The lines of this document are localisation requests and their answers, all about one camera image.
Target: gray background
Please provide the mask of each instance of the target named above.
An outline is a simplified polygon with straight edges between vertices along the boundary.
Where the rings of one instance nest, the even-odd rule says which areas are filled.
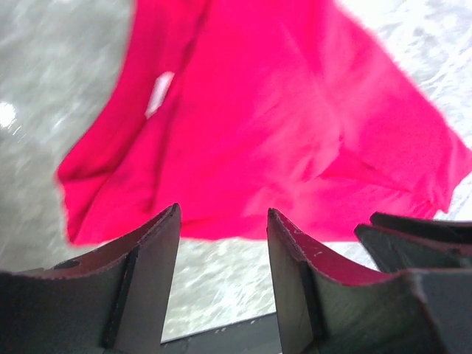
[[[344,0],[472,146],[472,0]],[[131,0],[2,0],[0,268],[49,267],[70,248],[52,174],[114,87]],[[472,219],[471,179],[451,212]],[[330,245],[372,266],[356,243]],[[266,243],[182,241],[164,338],[274,309]]]

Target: red t-shirt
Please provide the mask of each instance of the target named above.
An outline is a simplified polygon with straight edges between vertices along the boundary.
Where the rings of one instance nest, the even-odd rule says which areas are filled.
[[[354,240],[375,211],[446,211],[472,170],[437,109],[333,0],[136,3],[114,93],[58,169],[74,244],[175,202],[183,237],[263,239],[274,207],[318,240]],[[160,77],[172,78],[162,101]]]

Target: clothing tag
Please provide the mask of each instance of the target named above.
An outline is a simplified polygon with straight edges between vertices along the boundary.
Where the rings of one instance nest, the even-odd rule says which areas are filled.
[[[165,72],[156,79],[154,84],[153,93],[150,96],[149,105],[146,110],[146,117],[149,119],[150,116],[156,113],[157,108],[164,102],[165,95],[169,89],[170,83],[174,77],[173,72]]]

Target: white label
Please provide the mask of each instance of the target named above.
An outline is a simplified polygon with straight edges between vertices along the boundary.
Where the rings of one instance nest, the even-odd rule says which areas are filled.
[[[153,93],[150,96],[149,105],[146,110],[146,117],[149,119],[150,116],[156,113],[157,108],[164,102],[165,95],[169,89],[170,83],[174,77],[173,72],[165,72],[156,79],[154,84]]]

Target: red fabric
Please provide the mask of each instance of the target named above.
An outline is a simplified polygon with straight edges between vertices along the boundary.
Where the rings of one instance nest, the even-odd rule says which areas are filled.
[[[471,170],[437,109],[332,0],[138,0],[121,78],[58,180],[77,245],[174,202],[183,237],[262,239],[274,207],[333,241],[374,211],[446,211]]]

